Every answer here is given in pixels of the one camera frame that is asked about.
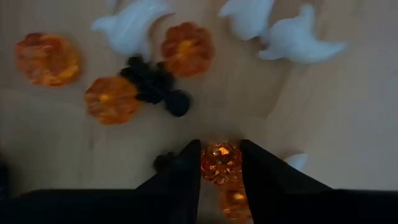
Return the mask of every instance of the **wooden surface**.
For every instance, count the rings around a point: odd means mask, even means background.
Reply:
[[[258,60],[257,40],[236,40],[226,19],[217,17],[224,2],[173,0],[177,13],[150,33],[155,60],[161,60],[159,44],[170,26],[195,21],[213,34],[210,71],[178,81],[193,96],[189,114],[173,118],[162,105],[146,105],[128,124],[102,126],[86,115],[84,91],[96,78],[115,75],[126,60],[109,49],[103,34],[90,31],[106,15],[104,2],[2,0],[0,137],[14,193],[131,189],[154,173],[155,156],[177,152],[193,138],[249,138],[278,156],[304,151],[304,172],[332,187],[398,189],[398,1],[276,0],[272,22],[295,16],[310,2],[320,37],[349,41],[344,54],[314,66]],[[71,38],[84,55],[80,80],[59,89],[29,85],[13,55],[29,32]],[[212,195],[202,192],[216,206]]]

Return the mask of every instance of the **black figurine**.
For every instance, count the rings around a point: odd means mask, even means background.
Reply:
[[[128,79],[139,90],[137,100],[157,104],[165,101],[165,109],[176,117],[184,116],[190,107],[190,99],[182,90],[173,90],[174,76],[166,71],[163,62],[156,67],[145,63],[141,57],[131,57],[120,76]]]

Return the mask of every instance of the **wooden floor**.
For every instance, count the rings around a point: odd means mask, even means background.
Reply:
[[[319,36],[349,42],[343,55],[311,67],[257,59],[258,41],[236,40],[226,19],[217,17],[225,0],[170,2],[177,13],[151,32],[155,60],[162,60],[159,45],[167,28],[184,21],[211,31],[216,57],[208,73],[178,80],[194,100],[185,117],[145,105],[118,126],[98,124],[83,101],[93,80],[115,76],[126,61],[103,34],[90,31],[106,15],[104,1],[0,2],[0,137],[14,194],[133,189],[154,173],[158,154],[177,152],[193,138],[249,138],[278,156],[305,151],[310,160],[304,172],[332,187],[398,189],[398,1],[276,0],[272,22],[297,15],[309,2],[317,9]],[[71,38],[84,56],[79,81],[57,89],[30,85],[14,66],[14,45],[29,32]]]

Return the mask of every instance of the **orange glass pumpkin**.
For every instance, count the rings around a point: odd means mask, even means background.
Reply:
[[[206,72],[214,54],[210,33],[193,22],[169,28],[162,43],[166,69],[180,77]]]
[[[201,174],[216,185],[239,182],[242,176],[241,151],[230,143],[209,145],[201,155]]]
[[[88,113],[103,124],[122,124],[140,108],[136,87],[122,77],[99,78],[86,91]]]
[[[221,187],[220,207],[229,220],[243,223],[252,218],[243,182],[229,182]]]
[[[31,83],[62,86],[79,76],[79,56],[67,39],[29,34],[16,47],[17,67]]]

